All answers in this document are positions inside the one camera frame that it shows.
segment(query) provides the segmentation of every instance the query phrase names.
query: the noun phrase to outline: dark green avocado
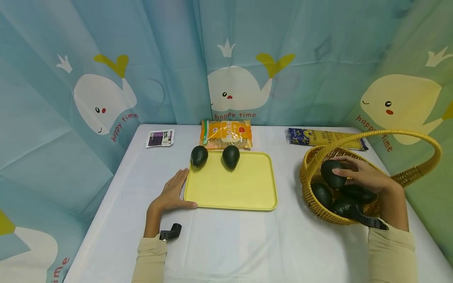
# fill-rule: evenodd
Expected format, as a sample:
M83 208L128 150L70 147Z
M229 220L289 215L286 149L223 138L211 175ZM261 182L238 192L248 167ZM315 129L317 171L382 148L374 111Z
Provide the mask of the dark green avocado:
M237 162L239 161L239 157L241 157L239 149L234 145L228 145L223 150L222 153L223 162L225 166L230 170L234 170L234 168L236 168Z
M198 145L192 149L192 153L190 155L192 160L192 165L195 167L202 167L207 160L207 149L202 146Z
M352 208L357 206L359 211L363 213L362 207L352 198L350 197L341 197L333 202L332 206L330 207L330 211L345 218L352 218Z
M313 183L311 188L314 196L323 205L323 207L329 209L332 205L332 193L330 189L322 183Z
M340 189L346 183L346 177L340 177L332 173L332 169L344 169L343 164L337 160L326 160L321 165L321 175L331 189Z
M346 196L357 201L358 204L370 204L377 199L377 195L359 185L345 185L341 188L340 192Z

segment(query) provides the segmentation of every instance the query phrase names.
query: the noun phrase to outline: spaghetti package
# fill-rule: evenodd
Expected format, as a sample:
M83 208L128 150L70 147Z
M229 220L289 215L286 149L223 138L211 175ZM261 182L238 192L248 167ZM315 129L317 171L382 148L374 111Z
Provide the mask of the spaghetti package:
M252 147L250 120L201 121L200 145L207 149L224 149L231 144L239 149Z
M300 144L300 145L326 145L331 144L334 141L339 139L351 136L354 134L347 133L337 133L329 131L318 131L318 130L306 130L306 129L296 129L288 128L286 134L287 140L291 144ZM364 139L354 140L350 143L347 143L342 146L346 149L361 150L366 151L368 148L365 145Z

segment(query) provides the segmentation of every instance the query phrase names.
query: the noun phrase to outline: wrist strap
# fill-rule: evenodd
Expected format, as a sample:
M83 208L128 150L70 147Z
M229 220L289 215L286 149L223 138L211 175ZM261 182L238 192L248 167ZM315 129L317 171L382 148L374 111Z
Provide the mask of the wrist strap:
M384 224L379 218L376 217L369 217L363 214L363 211L359 208L359 206L353 206L351 208L352 217L354 220L362 223L363 225L371 228L381 229L381 230L388 230L389 227Z
M182 226L181 224L174 223L171 227L170 231L162 230L160 232L159 240L171 240L176 239L179 237L179 233L181 233Z

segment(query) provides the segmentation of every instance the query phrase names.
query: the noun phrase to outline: hand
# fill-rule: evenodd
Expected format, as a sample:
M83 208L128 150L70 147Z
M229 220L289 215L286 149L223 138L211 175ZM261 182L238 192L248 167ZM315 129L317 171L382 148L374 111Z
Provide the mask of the hand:
M179 194L186 181L189 169L179 170L164 186L160 196L158 196L149 206L148 211L157 209L165 212L176 208L196 208L198 204L192 201L183 201Z
M402 189L402 187L395 182L392 178L374 169L365 161L355 159L349 156L338 156L332 158L333 160L346 161L346 169L333 169L335 175L342 177L350 177L346 184L360 185L373 193L380 193L393 189Z

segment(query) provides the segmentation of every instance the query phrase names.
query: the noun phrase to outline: table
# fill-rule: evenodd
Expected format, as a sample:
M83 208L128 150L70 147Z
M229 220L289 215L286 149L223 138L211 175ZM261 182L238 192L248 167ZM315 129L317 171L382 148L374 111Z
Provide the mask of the table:
M272 158L277 208L270 212L198 208L164 215L162 230L169 230L173 223L183 226L179 238L168 242L165 282L367 282L367 228L328 224L306 207L299 167L310 147L287 144L286 128L252 127L252 150ZM174 144L145 149L149 131L165 129L175 129ZM130 282L146 209L165 182L189 165L199 136L199 125L141 125L137 129L65 283ZM361 155L386 171L373 149ZM419 282L453 282L451 266L410 205L408 210Z

